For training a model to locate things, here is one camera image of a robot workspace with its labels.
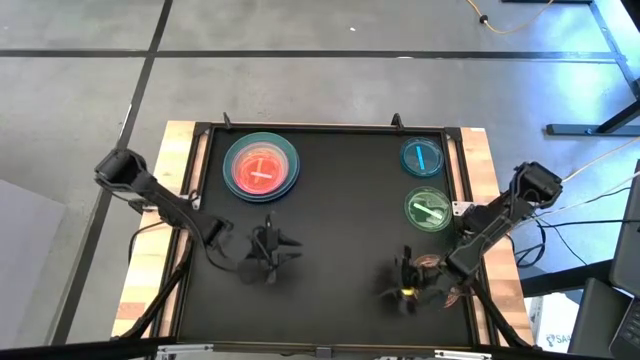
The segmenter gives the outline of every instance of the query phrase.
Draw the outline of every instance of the petri dish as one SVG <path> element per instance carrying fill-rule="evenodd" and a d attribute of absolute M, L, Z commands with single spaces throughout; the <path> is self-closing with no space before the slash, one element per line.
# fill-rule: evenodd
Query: petri dish
<path fill-rule="evenodd" d="M 236 154 L 231 164 L 233 181 L 256 195 L 276 190 L 287 177 L 289 162 L 279 147 L 268 142 L 250 144 Z"/>
<path fill-rule="evenodd" d="M 439 190 L 423 186 L 413 189 L 404 201 L 409 222 L 426 232 L 438 232 L 451 222 L 451 201 Z"/>
<path fill-rule="evenodd" d="M 286 157 L 286 166 L 288 167 L 282 183 L 277 187 L 272 186 L 273 190 L 263 194 L 252 194 L 243 190 L 236 183 L 233 175 L 233 161 L 236 159 L 238 153 L 247 146 L 256 143 L 268 143 L 270 146 L 275 146 L 275 148 L 278 149 L 274 150 L 274 154 L 277 154 L 275 156 L 280 157 L 284 154 Z M 300 159 L 295 147 L 282 136 L 268 132 L 257 132 L 244 136 L 231 145 L 224 158 L 222 173 L 225 184 L 234 195 L 249 202 L 267 202 L 281 197 L 293 187 L 300 173 Z"/>
<path fill-rule="evenodd" d="M 442 169 L 444 156 L 434 141 L 427 138 L 411 138 L 402 145 L 400 162 L 410 174 L 429 177 Z"/>

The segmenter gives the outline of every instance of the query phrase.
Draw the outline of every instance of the wooden table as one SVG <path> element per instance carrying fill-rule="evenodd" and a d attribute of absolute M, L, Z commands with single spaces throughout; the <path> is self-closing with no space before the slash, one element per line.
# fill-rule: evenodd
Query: wooden table
<path fill-rule="evenodd" d="M 154 176 L 160 184 L 175 194 L 180 194 L 183 187 L 186 164 L 193 141 L 198 143 L 195 145 L 195 162 L 188 192 L 196 189 L 200 180 L 201 166 L 199 165 L 202 163 L 206 151 L 207 136 L 194 138 L 195 128 L 196 122 L 169 121 L 160 146 Z M 485 130 L 481 128 L 461 128 L 461 134 L 473 201 L 491 201 L 499 194 L 499 190 Z M 462 199 L 463 187 L 458 166 L 459 154 L 453 140 L 450 140 L 448 145 L 449 160 L 452 164 L 457 196 Z M 160 219 L 156 212 L 145 213 L 142 216 L 140 227 L 158 221 Z M 161 284 L 171 234 L 172 229 L 169 226 L 160 225 L 138 235 L 122 290 L 112 335 L 120 335 L 129 330 L 156 296 Z M 179 245 L 176 259 L 181 257 L 181 245 L 184 244 L 186 239 L 187 232 L 183 230 L 178 237 Z M 485 262 L 489 288 L 494 302 L 518 334 L 528 343 L 533 344 L 511 243 L 507 239 L 498 242 L 485 255 Z M 162 336 L 169 334 L 175 300 L 174 291 L 164 308 L 163 321 L 159 332 Z M 489 337 L 482 306 L 477 299 L 474 299 L 474 303 L 480 340 L 483 344 L 488 344 Z"/>

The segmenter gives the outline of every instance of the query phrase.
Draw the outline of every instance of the red liquid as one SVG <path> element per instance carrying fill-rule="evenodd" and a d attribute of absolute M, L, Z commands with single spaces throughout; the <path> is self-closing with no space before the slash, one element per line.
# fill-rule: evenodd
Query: red liquid
<path fill-rule="evenodd" d="M 282 185 L 287 176 L 284 168 L 282 158 L 272 149 L 253 149 L 238 159 L 233 180 L 247 193 L 263 195 Z"/>

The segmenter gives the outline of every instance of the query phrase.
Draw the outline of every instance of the black metal stand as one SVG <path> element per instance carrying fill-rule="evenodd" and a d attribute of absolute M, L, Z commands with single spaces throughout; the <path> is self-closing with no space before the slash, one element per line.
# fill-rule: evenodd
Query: black metal stand
<path fill-rule="evenodd" d="M 612 260 L 580 266 L 522 280 L 524 297 L 543 296 L 559 291 L 583 288 L 589 278 L 609 283 Z"/>
<path fill-rule="evenodd" d="M 624 110 L 601 125 L 549 124 L 548 135 L 570 136 L 640 136 L 640 126 L 625 126 L 640 116 L 640 100 L 636 100 Z"/>

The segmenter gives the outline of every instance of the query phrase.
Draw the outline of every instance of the yellow cable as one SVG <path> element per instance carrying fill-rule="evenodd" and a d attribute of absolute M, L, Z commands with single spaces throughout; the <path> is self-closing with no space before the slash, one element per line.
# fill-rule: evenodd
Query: yellow cable
<path fill-rule="evenodd" d="M 506 30 L 506 31 L 501 31 L 501 30 L 496 30 L 493 26 L 491 26 L 491 24 L 489 24 L 489 20 L 485 20 L 483 22 L 483 24 L 487 25 L 487 27 L 489 28 L 489 30 L 493 31 L 496 34 L 500 34 L 500 35 L 505 35 L 505 34 L 510 34 L 513 32 L 516 32 L 518 30 L 522 30 L 525 27 L 531 25 L 531 23 L 533 23 L 538 16 L 542 15 L 542 13 L 547 10 L 547 8 L 549 6 L 551 6 L 551 4 L 553 4 L 554 0 L 549 0 L 549 2 L 542 8 L 540 9 L 540 11 L 538 11 L 538 13 L 532 17 L 529 21 L 527 21 L 526 23 L 520 25 L 520 26 L 516 26 L 515 28 L 511 29 L 511 30 Z M 476 4 L 473 3 L 473 0 L 467 0 L 467 2 L 469 3 L 469 5 L 471 5 L 471 7 L 473 7 L 473 9 L 476 11 L 476 13 L 478 14 L 478 16 L 482 17 L 484 14 L 482 14 L 482 12 L 480 11 L 480 9 L 478 9 L 478 6 L 476 6 Z"/>

